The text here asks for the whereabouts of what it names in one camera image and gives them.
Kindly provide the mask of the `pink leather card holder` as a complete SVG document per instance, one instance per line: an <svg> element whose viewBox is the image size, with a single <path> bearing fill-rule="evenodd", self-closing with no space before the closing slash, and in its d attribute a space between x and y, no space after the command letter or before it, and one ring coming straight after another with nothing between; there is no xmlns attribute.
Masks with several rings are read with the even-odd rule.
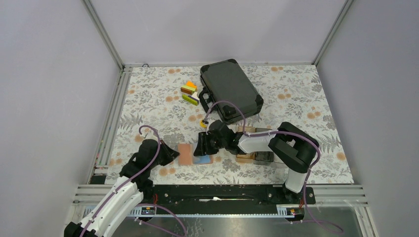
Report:
<svg viewBox="0 0 419 237"><path fill-rule="evenodd" d="M212 164L213 157L210 155L205 156L194 156L193 152L196 149L196 143L194 144L178 144L178 152L180 153L178 157L179 165L204 165Z"/></svg>

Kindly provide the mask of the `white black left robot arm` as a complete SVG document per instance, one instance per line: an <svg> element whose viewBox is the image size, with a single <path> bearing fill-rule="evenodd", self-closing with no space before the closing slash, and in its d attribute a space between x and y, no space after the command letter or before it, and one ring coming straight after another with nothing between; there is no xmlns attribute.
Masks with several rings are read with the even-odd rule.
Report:
<svg viewBox="0 0 419 237"><path fill-rule="evenodd" d="M78 223L64 229L66 237L110 237L138 204L153 198L151 170L180 155L164 141L146 139L122 167L119 178L99 204Z"/></svg>

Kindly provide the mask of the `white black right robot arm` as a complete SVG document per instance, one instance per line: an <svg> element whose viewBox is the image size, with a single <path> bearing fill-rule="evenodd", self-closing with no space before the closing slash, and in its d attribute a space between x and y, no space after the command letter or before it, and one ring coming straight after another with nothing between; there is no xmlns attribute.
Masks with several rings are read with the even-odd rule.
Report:
<svg viewBox="0 0 419 237"><path fill-rule="evenodd" d="M194 156L214 155L225 149L233 155L272 152L289 169L283 190L284 199L296 203L303 197L309 171L321 156L317 140L289 122L262 132L234 132L220 120L198 134Z"/></svg>

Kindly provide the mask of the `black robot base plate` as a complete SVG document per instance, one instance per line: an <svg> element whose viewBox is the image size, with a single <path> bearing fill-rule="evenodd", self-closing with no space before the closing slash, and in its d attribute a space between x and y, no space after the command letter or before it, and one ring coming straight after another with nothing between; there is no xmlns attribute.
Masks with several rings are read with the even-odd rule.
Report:
<svg viewBox="0 0 419 237"><path fill-rule="evenodd" d="M307 187L295 194L283 185L154 185L141 203L163 206L176 215L276 214L277 206L316 203Z"/></svg>

